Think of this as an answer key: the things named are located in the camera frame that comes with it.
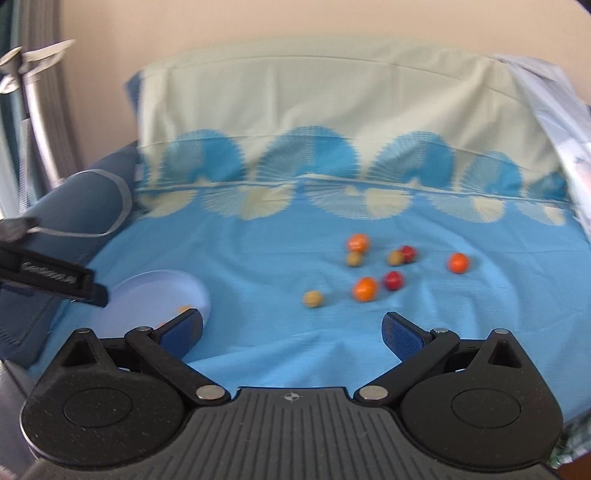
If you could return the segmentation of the white floral cloth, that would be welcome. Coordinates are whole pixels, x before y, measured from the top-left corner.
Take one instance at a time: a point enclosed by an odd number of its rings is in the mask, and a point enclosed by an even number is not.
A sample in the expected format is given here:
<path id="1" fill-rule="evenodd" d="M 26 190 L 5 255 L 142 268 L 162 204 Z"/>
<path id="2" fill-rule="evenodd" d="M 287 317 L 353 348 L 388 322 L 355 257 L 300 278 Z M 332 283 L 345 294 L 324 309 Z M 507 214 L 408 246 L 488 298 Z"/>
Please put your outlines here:
<path id="1" fill-rule="evenodd" d="M 547 61 L 497 55 L 522 88 L 530 108 L 556 151 L 576 218 L 590 233 L 590 107 L 565 72 Z"/>

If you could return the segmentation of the blue patterned bed sheet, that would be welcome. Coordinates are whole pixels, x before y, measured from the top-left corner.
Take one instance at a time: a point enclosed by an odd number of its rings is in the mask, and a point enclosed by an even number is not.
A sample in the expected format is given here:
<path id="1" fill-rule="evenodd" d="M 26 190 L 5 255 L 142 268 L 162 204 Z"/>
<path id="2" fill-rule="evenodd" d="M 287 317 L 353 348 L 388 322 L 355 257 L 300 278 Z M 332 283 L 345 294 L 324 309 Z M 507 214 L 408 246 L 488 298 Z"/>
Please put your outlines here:
<path id="1" fill-rule="evenodd" d="M 566 417 L 590 406 L 590 243 L 502 62 L 411 40 L 294 40 L 143 68 L 137 211 L 91 260 L 115 287 L 179 270 L 211 294 L 186 357 L 228 389 L 359 388 L 394 365 L 385 313 L 511 330 Z M 346 242 L 370 237 L 360 267 Z M 404 245 L 413 263 L 392 267 Z M 470 268 L 448 268 L 453 253 Z M 405 286 L 388 291 L 390 271 Z M 374 301 L 353 299 L 363 277 Z M 304 306 L 318 290 L 321 307 Z"/>

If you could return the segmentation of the tan longan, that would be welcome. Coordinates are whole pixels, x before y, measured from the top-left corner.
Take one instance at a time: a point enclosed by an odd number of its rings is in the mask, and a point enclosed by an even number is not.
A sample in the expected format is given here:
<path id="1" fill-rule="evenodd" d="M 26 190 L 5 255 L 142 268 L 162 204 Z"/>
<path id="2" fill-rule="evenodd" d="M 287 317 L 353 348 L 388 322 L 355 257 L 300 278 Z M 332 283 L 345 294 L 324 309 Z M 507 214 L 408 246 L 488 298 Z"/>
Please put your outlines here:
<path id="1" fill-rule="evenodd" d="M 388 254 L 387 262 L 392 267 L 404 265 L 406 263 L 405 255 L 401 250 L 393 250 Z"/>
<path id="2" fill-rule="evenodd" d="M 346 254 L 346 265 L 349 267 L 360 267 L 363 265 L 363 260 L 365 260 L 365 257 L 361 252 L 352 251 Z"/>
<path id="3" fill-rule="evenodd" d="M 324 303 L 324 295 L 318 290 L 308 291 L 304 293 L 303 303 L 304 306 L 311 309 L 321 307 Z"/>

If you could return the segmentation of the red cherry tomato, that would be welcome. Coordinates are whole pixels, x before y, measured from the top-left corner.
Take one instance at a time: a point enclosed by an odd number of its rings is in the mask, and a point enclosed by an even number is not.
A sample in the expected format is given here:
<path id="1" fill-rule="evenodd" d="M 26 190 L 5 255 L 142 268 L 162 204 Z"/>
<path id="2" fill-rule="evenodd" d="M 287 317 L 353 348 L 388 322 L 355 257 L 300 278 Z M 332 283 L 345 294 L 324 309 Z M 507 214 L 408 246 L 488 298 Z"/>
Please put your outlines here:
<path id="1" fill-rule="evenodd" d="M 405 286 L 405 277 L 399 271 L 390 271 L 384 275 L 383 283 L 388 291 L 398 291 Z"/>
<path id="2" fill-rule="evenodd" d="M 418 252 L 414 247 L 410 245 L 402 246 L 400 248 L 400 252 L 405 264 L 413 263 L 417 260 Z"/>

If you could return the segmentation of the light blue plate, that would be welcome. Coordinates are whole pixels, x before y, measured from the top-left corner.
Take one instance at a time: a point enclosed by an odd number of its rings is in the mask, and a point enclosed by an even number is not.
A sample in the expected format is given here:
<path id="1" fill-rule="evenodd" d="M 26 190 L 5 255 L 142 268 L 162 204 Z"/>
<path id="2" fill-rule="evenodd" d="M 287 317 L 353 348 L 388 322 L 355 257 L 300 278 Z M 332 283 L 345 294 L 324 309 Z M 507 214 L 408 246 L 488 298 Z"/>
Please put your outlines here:
<path id="1" fill-rule="evenodd" d="M 136 327 L 160 327 L 176 317 L 183 306 L 197 309 L 205 327 L 211 313 L 211 297 L 204 283 L 177 270 L 149 271 L 115 286 L 109 293 L 108 304 L 95 310 L 88 327 L 99 338 L 122 337 Z"/>

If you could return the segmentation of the orange fruit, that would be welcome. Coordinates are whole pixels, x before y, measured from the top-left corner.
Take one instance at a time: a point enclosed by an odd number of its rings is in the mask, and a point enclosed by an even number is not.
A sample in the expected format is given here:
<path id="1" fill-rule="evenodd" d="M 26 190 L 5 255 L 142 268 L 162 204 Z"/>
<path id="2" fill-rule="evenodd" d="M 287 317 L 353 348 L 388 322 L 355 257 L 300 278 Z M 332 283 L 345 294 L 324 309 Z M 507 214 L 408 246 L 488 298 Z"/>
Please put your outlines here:
<path id="1" fill-rule="evenodd" d="M 192 307 L 192 306 L 183 306 L 183 307 L 180 307 L 180 308 L 178 309 L 178 312 L 177 312 L 177 314 L 179 314 L 179 315 L 180 315 L 180 314 L 183 314 L 183 313 L 185 313 L 185 312 L 187 312 L 187 311 L 190 311 L 191 309 L 193 309 L 193 307 Z"/>
<path id="2" fill-rule="evenodd" d="M 346 248 L 350 252 L 366 254 L 370 249 L 370 237 L 361 233 L 353 234 L 346 242 Z"/>
<path id="3" fill-rule="evenodd" d="M 453 253 L 448 260 L 448 268 L 455 274 L 464 274 L 470 268 L 470 258 L 464 253 Z"/>
<path id="4" fill-rule="evenodd" d="M 372 302 L 377 298 L 379 283 L 372 277 L 363 277 L 353 286 L 353 299 L 360 303 Z"/>

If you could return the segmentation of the orange fruit in plate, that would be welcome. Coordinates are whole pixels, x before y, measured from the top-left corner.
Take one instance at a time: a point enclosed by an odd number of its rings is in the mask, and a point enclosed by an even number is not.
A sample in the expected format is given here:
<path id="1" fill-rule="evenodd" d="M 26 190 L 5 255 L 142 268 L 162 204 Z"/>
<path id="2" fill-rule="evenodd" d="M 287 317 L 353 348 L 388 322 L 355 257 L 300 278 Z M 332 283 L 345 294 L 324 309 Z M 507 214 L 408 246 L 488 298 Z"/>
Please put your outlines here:
<path id="1" fill-rule="evenodd" d="M 180 308 L 178 309 L 178 312 L 177 312 L 177 314 L 179 314 L 179 315 L 180 315 L 180 314 L 183 314 L 183 313 L 185 313 L 185 312 L 187 312 L 187 311 L 190 311 L 191 309 L 193 309 L 193 307 L 192 307 L 192 306 L 183 306 L 183 307 L 180 307 Z"/>

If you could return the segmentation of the metal stand frame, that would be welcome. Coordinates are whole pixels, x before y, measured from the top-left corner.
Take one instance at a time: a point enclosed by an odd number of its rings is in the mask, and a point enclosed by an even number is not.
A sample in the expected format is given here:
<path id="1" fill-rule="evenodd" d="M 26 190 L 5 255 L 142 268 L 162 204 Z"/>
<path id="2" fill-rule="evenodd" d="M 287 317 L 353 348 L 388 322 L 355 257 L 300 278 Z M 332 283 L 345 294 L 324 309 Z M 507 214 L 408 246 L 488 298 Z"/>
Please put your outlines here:
<path id="1" fill-rule="evenodd" d="M 18 46 L 1 57 L 1 73 L 4 75 L 1 80 L 1 94 L 21 94 L 24 117 L 29 120 L 31 137 L 40 154 L 48 189 L 59 186 L 62 178 L 55 165 L 35 84 L 41 73 L 57 65 L 63 59 L 65 51 L 74 44 L 75 40 L 69 39 L 31 51 Z"/>

